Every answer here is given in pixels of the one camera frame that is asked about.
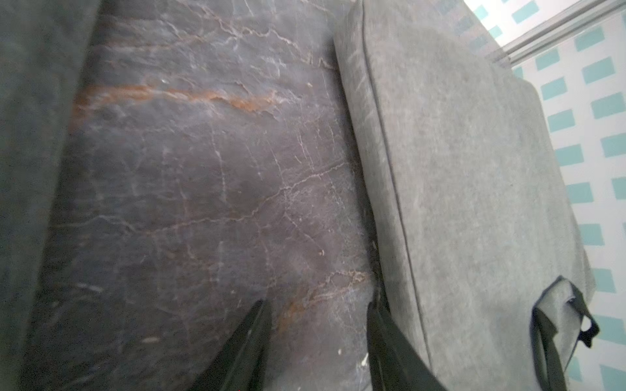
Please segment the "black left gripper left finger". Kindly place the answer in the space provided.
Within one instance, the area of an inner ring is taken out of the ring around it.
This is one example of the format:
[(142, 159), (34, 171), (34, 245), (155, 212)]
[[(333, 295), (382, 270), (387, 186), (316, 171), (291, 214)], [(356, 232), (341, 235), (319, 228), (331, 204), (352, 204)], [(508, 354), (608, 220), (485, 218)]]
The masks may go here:
[(190, 390), (262, 390), (272, 330), (268, 301), (254, 303)]

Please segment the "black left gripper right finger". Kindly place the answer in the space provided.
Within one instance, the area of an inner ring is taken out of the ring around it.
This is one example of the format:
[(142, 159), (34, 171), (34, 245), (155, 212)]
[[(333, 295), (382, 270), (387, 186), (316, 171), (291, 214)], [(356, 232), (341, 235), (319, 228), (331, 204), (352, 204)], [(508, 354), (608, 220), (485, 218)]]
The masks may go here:
[(373, 391), (445, 391), (389, 311), (375, 302), (368, 305), (367, 343)]

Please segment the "grey laptop bag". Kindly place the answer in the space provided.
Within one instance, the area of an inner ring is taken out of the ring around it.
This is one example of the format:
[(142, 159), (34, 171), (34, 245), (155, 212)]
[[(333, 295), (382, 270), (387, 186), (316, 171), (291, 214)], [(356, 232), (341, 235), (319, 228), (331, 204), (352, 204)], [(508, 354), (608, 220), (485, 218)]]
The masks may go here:
[(595, 283), (535, 88), (462, 1), (357, 1), (334, 46), (373, 302), (445, 390), (568, 389)]
[(98, 1), (1, 4), (1, 387), (17, 389)]

